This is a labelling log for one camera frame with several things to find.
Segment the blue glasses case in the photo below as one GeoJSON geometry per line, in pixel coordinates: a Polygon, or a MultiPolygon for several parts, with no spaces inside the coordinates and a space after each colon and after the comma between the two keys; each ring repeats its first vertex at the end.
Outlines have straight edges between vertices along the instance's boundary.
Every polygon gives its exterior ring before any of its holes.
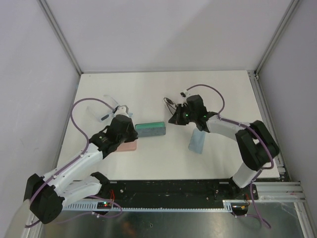
{"type": "Polygon", "coordinates": [[[166,127],[163,121],[136,124],[135,130],[139,138],[166,135],[166,127]]]}

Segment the light blue cleaning cloth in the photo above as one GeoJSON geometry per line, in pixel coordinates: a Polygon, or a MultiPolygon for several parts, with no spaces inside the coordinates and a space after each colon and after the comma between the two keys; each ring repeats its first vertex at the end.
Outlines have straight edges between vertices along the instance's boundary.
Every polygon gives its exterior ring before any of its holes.
{"type": "Polygon", "coordinates": [[[202,154],[204,142],[205,142],[205,131],[200,131],[197,128],[193,130],[191,140],[188,149],[194,153],[202,154]]]}

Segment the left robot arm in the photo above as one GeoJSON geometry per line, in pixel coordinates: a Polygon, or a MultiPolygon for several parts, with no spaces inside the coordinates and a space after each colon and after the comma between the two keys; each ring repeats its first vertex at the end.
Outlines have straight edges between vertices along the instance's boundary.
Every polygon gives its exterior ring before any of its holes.
{"type": "Polygon", "coordinates": [[[42,176],[31,175],[27,179],[24,200],[29,201],[30,211],[43,224],[52,222],[64,207],[82,198],[109,194],[106,177],[95,172],[83,181],[75,181],[77,175],[115,152],[122,143],[138,138],[131,117],[127,113],[116,114],[106,131],[94,134],[84,151],[61,168],[42,176]]]}

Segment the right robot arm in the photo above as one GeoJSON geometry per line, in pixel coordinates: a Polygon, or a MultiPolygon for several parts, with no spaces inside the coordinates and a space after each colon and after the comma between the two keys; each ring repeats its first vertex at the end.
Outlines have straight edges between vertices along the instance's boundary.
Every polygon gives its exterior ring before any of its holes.
{"type": "Polygon", "coordinates": [[[243,163],[229,179],[229,195],[240,199],[246,194],[246,187],[253,182],[263,170],[274,167],[273,159],[280,149],[265,124],[256,120],[244,124],[223,118],[218,113],[207,111],[200,95],[186,96],[182,104],[177,104],[170,124],[188,125],[194,123],[199,131],[215,133],[237,142],[243,163]]]}

